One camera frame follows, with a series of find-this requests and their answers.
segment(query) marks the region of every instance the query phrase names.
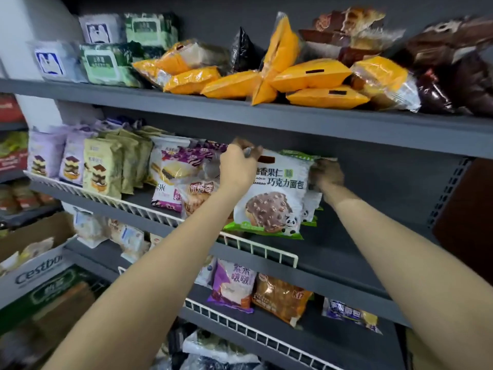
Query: snack package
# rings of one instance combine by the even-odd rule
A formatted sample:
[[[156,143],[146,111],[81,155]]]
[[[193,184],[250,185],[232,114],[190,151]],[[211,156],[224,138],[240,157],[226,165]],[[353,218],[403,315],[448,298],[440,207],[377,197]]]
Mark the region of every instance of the snack package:
[[[240,27],[231,46],[230,54],[230,74],[234,74],[247,70],[258,70],[265,51],[254,45],[243,27]]]
[[[329,109],[352,109],[367,103],[368,99],[350,86],[332,89],[306,88],[286,95],[292,105],[322,107]]]
[[[191,39],[176,43],[155,62],[155,66],[170,75],[178,75],[195,68],[225,67],[228,57],[227,49]]]
[[[257,70],[238,72],[206,84],[200,94],[210,99],[244,99],[252,96],[260,80]]]
[[[92,14],[79,17],[84,41],[88,44],[125,43],[125,24],[118,14]]]
[[[302,239],[303,198],[312,163],[264,149],[255,182],[235,206],[234,222],[224,229]]]
[[[253,92],[252,105],[271,103],[276,99],[277,91],[270,83],[278,74],[293,66],[299,52],[300,41],[291,30],[287,15],[278,12],[274,32],[264,57],[264,66],[261,72],[262,81]]]
[[[252,302],[296,327],[312,294],[281,279],[259,273]]]
[[[73,228],[79,236],[78,240],[89,248],[96,248],[108,240],[106,219],[97,214],[76,209],[75,216],[73,216]]]
[[[207,85],[221,77],[217,67],[197,68],[173,76],[163,88],[164,92],[179,95],[198,95]]]
[[[379,109],[407,109],[417,112],[421,101],[414,77],[397,63],[373,57],[351,66],[357,77],[353,88],[370,98]]]
[[[116,140],[122,144],[123,167],[122,167],[122,193],[134,194],[134,184],[137,178],[137,165],[140,156],[139,142],[133,138],[115,134],[107,134],[105,138]]]
[[[255,271],[237,263],[217,260],[213,292],[207,301],[253,313],[250,301],[256,275]]]
[[[493,43],[493,19],[466,16],[426,26],[406,43],[414,64],[453,64]]]
[[[217,258],[213,255],[208,255],[194,283],[211,289],[216,266]]]
[[[82,62],[93,84],[142,88],[133,73],[132,62],[144,59],[139,43],[81,44]]]
[[[163,151],[162,183],[156,186],[151,205],[181,212],[182,198],[175,188],[175,180],[197,174],[202,162],[210,161],[213,157],[214,152],[206,148],[180,148],[178,152]]]
[[[61,180],[82,185],[84,176],[84,140],[96,136],[96,132],[74,130],[67,135],[58,176]]]
[[[30,130],[28,171],[47,178],[58,177],[66,139],[67,134],[62,128],[55,134]]]
[[[121,199],[122,167],[123,147],[119,141],[100,137],[84,141],[84,189]]]
[[[322,58],[291,66],[271,82],[279,92],[293,92],[305,88],[335,88],[351,75],[341,62]]]
[[[182,352],[212,358],[223,364],[260,362],[255,354],[247,353],[245,349],[202,329],[194,331],[183,341]]]
[[[174,13],[125,13],[127,42],[170,49],[178,42],[178,18]]]
[[[322,315],[324,317],[334,318],[339,321],[353,321],[357,325],[365,326],[373,332],[382,334],[377,327],[378,317],[376,315],[368,313],[364,310],[350,308],[340,301],[324,298]]]
[[[87,83],[87,75],[80,63],[79,47],[68,41],[31,41],[41,76],[45,80]]]

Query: orange bag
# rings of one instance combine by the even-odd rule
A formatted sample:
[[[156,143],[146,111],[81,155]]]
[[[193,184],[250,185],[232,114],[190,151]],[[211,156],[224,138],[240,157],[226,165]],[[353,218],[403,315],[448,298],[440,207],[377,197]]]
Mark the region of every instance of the orange bag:
[[[330,109],[352,109],[370,99],[349,86],[332,89],[306,88],[286,96],[293,105],[325,107]]]
[[[207,68],[196,68],[182,74],[171,77],[164,92],[180,95],[198,95],[207,83],[218,80],[221,77],[216,66]]]
[[[252,302],[295,327],[312,294],[281,279],[258,274]]]
[[[207,84],[200,94],[210,99],[242,99],[252,95],[259,81],[257,70],[238,72]]]
[[[321,58],[287,68],[270,84],[284,93],[305,88],[333,88],[342,85],[344,79],[351,73],[351,70],[341,62]]]
[[[264,67],[261,73],[262,81],[257,85],[253,93],[252,105],[271,103],[275,100],[277,91],[270,85],[270,82],[279,73],[293,66],[299,52],[299,38],[291,30],[287,15],[279,12],[276,19],[276,27],[264,57]]]

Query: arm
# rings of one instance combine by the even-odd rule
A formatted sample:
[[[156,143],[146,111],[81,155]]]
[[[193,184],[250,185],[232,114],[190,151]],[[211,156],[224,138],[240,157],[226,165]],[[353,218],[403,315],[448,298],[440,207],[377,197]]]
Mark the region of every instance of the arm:
[[[238,200],[255,179],[261,147],[221,155],[221,186],[128,269],[77,322],[44,370],[147,369]]]
[[[337,163],[319,161],[312,172],[325,201],[435,355],[450,369],[493,368],[493,287],[345,188]]]

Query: packaged pastry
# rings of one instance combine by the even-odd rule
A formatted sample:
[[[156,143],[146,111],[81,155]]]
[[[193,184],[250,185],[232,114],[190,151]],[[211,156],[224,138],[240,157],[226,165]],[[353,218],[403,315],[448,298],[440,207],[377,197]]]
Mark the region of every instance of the packaged pastry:
[[[228,59],[227,49],[191,39],[173,45],[155,65],[170,75],[178,75],[195,68],[225,67]]]
[[[252,302],[296,327],[312,294],[281,279],[259,273]]]
[[[118,14],[89,14],[79,17],[88,44],[126,43],[125,23]]]
[[[382,334],[377,326],[378,317],[376,315],[364,310],[350,308],[340,301],[324,298],[322,316],[337,319],[339,321],[353,321],[359,326],[365,326],[373,332]]]
[[[79,236],[78,240],[89,248],[96,248],[109,237],[104,217],[77,209],[73,216],[73,228]]]
[[[279,92],[293,92],[305,88],[335,88],[351,75],[351,70],[341,62],[322,58],[287,68],[272,81]]]
[[[81,58],[93,84],[142,88],[133,73],[132,62],[144,59],[139,43],[81,44]]]
[[[331,89],[306,88],[289,93],[286,98],[292,105],[329,109],[352,109],[370,100],[350,86],[339,86]]]
[[[28,171],[47,178],[58,177],[67,138],[66,130],[46,134],[29,131]]]
[[[210,99],[244,99],[252,96],[260,80],[257,70],[238,72],[206,84],[200,94]]]
[[[250,302],[256,275],[257,273],[248,267],[217,260],[213,292],[207,301],[253,313]]]
[[[96,132],[74,130],[67,135],[58,176],[61,180],[82,185],[84,176],[84,140],[96,136]]]
[[[119,141],[100,137],[84,141],[84,189],[121,199],[122,170],[123,147]]]
[[[216,66],[196,68],[171,77],[163,88],[165,92],[179,95],[198,95],[204,87],[221,77]]]
[[[134,184],[137,178],[137,165],[139,163],[139,142],[133,138],[120,134],[108,134],[107,139],[116,140],[122,144],[122,193],[134,194]]]
[[[420,109],[416,79],[397,63],[378,56],[356,62],[351,70],[356,76],[353,88],[378,109]]]
[[[255,182],[235,206],[234,221],[224,229],[302,239],[303,198],[312,164],[264,149]]]
[[[262,81],[253,92],[252,105],[271,103],[276,99],[277,91],[270,83],[278,74],[293,66],[299,52],[300,41],[291,30],[287,15],[278,12],[274,32],[264,57],[264,66],[261,71]]]
[[[170,49],[178,42],[178,18],[174,13],[125,13],[127,41]]]

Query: hand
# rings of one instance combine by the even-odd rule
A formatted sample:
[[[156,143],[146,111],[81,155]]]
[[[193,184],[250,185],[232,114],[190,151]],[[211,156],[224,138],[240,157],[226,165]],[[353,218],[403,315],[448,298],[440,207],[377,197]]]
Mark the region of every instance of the hand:
[[[244,156],[244,149],[250,149],[250,156]],[[220,188],[235,193],[240,199],[255,181],[257,160],[263,148],[251,142],[236,138],[221,155]]]

